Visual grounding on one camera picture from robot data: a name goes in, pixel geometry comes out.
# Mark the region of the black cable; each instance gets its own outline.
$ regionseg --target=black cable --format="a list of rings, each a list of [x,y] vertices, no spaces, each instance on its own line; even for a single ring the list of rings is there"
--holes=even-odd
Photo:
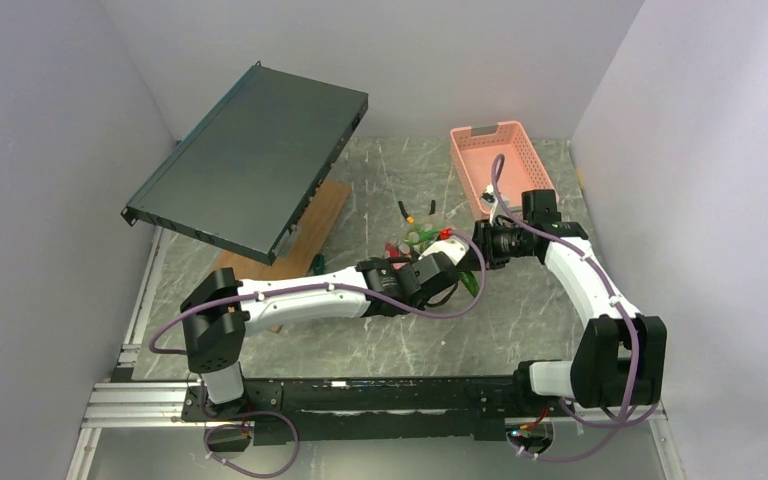
[[[447,293],[445,297],[441,298],[439,302],[436,302],[436,303],[426,303],[425,306],[426,307],[435,308],[435,307],[440,307],[440,306],[445,305],[446,302],[448,302],[449,299],[452,298],[452,295],[455,294],[455,290],[458,289],[458,285],[460,283],[461,282],[455,282],[455,286],[453,286],[452,289],[449,290],[449,293]]]
[[[399,200],[399,211],[402,212],[402,217],[407,220],[410,215],[408,214],[408,211],[405,209],[405,204],[401,200]]]
[[[546,450],[548,450],[548,449],[549,449],[549,447],[551,447],[551,446],[552,446],[552,442],[546,442],[546,441],[543,441],[543,448],[541,448],[540,450],[537,450],[537,451],[536,451],[536,452],[534,452],[534,453],[535,453],[535,454],[537,454],[537,455],[541,455],[543,452],[545,452]]]

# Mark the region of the small black object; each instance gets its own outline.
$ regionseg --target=small black object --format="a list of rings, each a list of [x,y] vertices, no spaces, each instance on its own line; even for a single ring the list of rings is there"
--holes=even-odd
[[[488,220],[478,220],[472,231],[472,241],[481,250],[489,270],[504,267],[511,258],[533,256],[535,253],[534,236],[516,225],[492,225]],[[458,268],[480,270],[475,252],[470,249],[458,263]]]
[[[355,268],[363,273],[368,289],[419,309],[424,309],[432,297],[458,282],[457,270],[444,253],[433,253],[398,270],[389,259],[383,258],[364,260]],[[367,299],[370,305],[364,317],[393,317],[405,313],[377,298],[367,296]]]
[[[255,64],[121,215],[131,225],[141,220],[272,264],[366,113],[367,99]]]
[[[640,342],[640,360],[634,373],[632,405],[654,405],[661,399],[667,327],[659,317],[632,319]],[[591,319],[570,368],[575,400],[585,408],[622,405],[631,360],[618,358],[619,346],[631,348],[625,322],[601,316]]]
[[[408,211],[405,209],[405,203],[399,200],[398,204],[399,204],[399,211],[402,212],[402,218],[407,220],[408,217],[410,217],[410,215],[408,214]]]
[[[396,202],[396,203],[398,203],[398,204],[399,204],[399,212],[401,212],[401,213],[402,213],[402,218],[404,218],[405,220],[407,220],[408,218],[410,218],[410,217],[411,217],[411,214],[410,214],[410,213],[408,213],[408,210],[405,208],[405,203],[404,203],[404,202],[402,202],[401,200],[399,200],[399,201],[398,201],[398,202]],[[434,213],[435,213],[436,211],[437,211],[437,201],[436,201],[436,200],[431,200],[431,208],[429,208],[429,209],[428,209],[428,214],[429,214],[429,215],[434,215]]]
[[[436,308],[436,307],[442,307],[446,303],[449,302],[449,300],[452,298],[452,295],[455,294],[455,292],[458,290],[458,285],[460,285],[460,282],[456,283],[451,290],[449,290],[449,293],[446,294],[443,298],[440,299],[438,302],[428,302],[425,306]]]
[[[317,253],[313,256],[313,260],[310,262],[310,270],[314,275],[322,275],[325,273],[325,255]]]
[[[244,452],[251,444],[251,437],[239,429],[223,428],[210,434],[207,440],[211,452]]]
[[[230,268],[214,270],[181,304],[181,312],[212,300],[237,294],[237,281]],[[251,318],[245,311],[230,311],[230,305],[214,307],[185,318],[184,342],[187,346],[187,366],[193,373],[222,370],[240,358],[246,322]]]
[[[410,257],[387,257],[387,261],[390,263],[409,263]]]

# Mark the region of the black metal panel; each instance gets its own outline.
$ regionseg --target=black metal panel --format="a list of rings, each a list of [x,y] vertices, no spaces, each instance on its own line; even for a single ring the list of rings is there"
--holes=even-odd
[[[245,386],[245,401],[223,405],[212,419],[200,410],[200,387],[190,388],[181,420],[233,420],[242,412],[271,410],[289,417],[307,440],[446,436],[502,440],[505,418],[536,417],[547,403],[555,407],[550,416],[561,414],[557,399],[517,395],[520,386],[511,376],[256,378],[246,379]],[[256,419],[258,445],[292,440],[286,425],[273,420]]]
[[[367,110],[363,92],[252,66],[122,211],[271,264]]]

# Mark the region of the gray marble surface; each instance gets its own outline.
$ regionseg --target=gray marble surface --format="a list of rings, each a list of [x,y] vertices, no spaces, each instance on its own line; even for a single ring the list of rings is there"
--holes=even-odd
[[[534,146],[560,194],[564,218],[580,222],[592,238],[566,142],[536,140]],[[420,213],[435,199],[448,224],[472,232],[448,138],[352,139],[330,176],[351,185],[352,193],[322,250],[328,271],[380,256],[386,240],[406,231],[397,200]],[[205,243],[172,238],[134,379],[187,377],[185,358],[154,355],[145,344],[175,316],[217,255]],[[460,289],[440,310],[459,310],[469,300]],[[560,283],[536,259],[520,259],[490,272],[484,298],[462,317],[321,319],[247,337],[241,360],[248,377],[499,375],[522,360],[571,359],[580,330]],[[159,344],[183,348],[180,327]]]

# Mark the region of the cable clip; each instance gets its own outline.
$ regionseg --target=cable clip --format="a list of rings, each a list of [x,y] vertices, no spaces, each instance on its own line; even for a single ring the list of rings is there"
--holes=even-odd
[[[584,252],[584,255],[579,257],[579,260],[581,260],[582,262],[586,262],[586,261],[590,260],[591,258],[593,258],[593,249],[592,248],[588,248]]]

